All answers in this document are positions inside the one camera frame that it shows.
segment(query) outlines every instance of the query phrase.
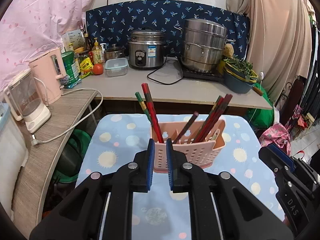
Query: green can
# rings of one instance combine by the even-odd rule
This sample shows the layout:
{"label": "green can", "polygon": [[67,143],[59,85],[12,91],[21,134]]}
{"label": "green can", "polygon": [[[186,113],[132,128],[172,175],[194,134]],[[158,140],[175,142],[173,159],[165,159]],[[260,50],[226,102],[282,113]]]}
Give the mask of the green can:
{"label": "green can", "polygon": [[61,83],[63,85],[70,85],[76,83],[79,79],[79,73],[77,64],[75,61],[75,54],[73,51],[66,51],[61,54],[64,68],[66,70],[67,76],[61,78]]}

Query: kitchen counter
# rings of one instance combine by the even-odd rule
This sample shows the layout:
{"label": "kitchen counter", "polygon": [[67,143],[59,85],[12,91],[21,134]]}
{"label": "kitchen counter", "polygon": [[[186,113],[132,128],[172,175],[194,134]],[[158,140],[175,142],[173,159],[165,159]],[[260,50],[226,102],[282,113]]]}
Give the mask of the kitchen counter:
{"label": "kitchen counter", "polygon": [[[60,97],[49,106],[51,117],[34,133],[36,138],[48,140],[78,122],[96,93],[82,90]],[[53,171],[73,130],[49,143],[31,146],[31,134],[24,122],[20,121],[18,126],[24,135],[29,157],[19,172],[13,193],[13,223],[28,239],[32,229],[41,221]]]}
{"label": "kitchen counter", "polygon": [[[152,98],[157,102],[212,105],[219,95],[225,96],[228,93],[233,96],[229,106],[272,109],[268,102],[253,90],[247,94],[237,94],[220,83],[191,79],[183,79],[174,85],[162,85],[147,79],[147,74],[150,72],[129,67],[124,76],[109,78],[105,73],[98,76],[92,75],[84,78],[75,89],[98,89],[104,99],[137,100],[134,93],[139,91],[143,95],[141,84],[148,83]],[[177,59],[168,58],[164,67],[150,77],[164,83],[172,83],[180,79],[181,75],[182,71]]]}

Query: green bag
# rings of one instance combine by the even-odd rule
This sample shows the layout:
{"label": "green bag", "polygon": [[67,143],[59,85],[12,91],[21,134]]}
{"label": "green bag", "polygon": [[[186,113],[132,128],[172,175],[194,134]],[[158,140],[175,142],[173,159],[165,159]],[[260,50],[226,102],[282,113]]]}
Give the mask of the green bag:
{"label": "green bag", "polygon": [[264,90],[263,87],[260,86],[259,83],[254,84],[255,87],[259,88],[263,92],[264,99],[270,104],[272,107],[272,110],[265,110],[265,109],[255,109],[251,108],[247,111],[247,120],[250,120],[250,124],[254,125],[255,127],[259,129],[268,129],[271,125],[273,125],[274,122],[274,110],[273,110],[273,104],[270,102],[267,92]]}

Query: pink electric kettle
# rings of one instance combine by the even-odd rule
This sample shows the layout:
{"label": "pink electric kettle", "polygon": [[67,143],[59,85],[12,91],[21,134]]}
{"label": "pink electric kettle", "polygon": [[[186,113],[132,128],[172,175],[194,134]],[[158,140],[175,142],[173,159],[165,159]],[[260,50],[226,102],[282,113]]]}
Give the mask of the pink electric kettle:
{"label": "pink electric kettle", "polygon": [[36,59],[32,59],[29,62],[29,67],[33,72],[33,76],[39,79],[36,85],[43,102],[45,104],[52,104],[57,101],[62,94],[61,89],[63,88],[59,79],[67,75],[60,48],[51,49]]}

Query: blue tablecloth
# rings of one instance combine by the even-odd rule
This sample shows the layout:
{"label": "blue tablecloth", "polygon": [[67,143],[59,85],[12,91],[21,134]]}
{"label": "blue tablecloth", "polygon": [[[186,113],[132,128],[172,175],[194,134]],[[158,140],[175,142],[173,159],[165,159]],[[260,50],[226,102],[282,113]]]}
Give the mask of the blue tablecloth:
{"label": "blue tablecloth", "polygon": [[[159,122],[187,121],[191,115],[157,115]],[[205,120],[199,115],[197,120]],[[276,200],[278,188],[272,171],[259,159],[259,141],[245,119],[224,115],[226,146],[205,171],[230,172],[279,219],[284,212]],[[110,114],[100,120],[79,172],[79,185],[91,172],[115,172],[147,149],[150,123],[143,114]],[[168,174],[153,173],[151,190],[134,193],[132,240],[191,239],[187,193],[170,191]]]}

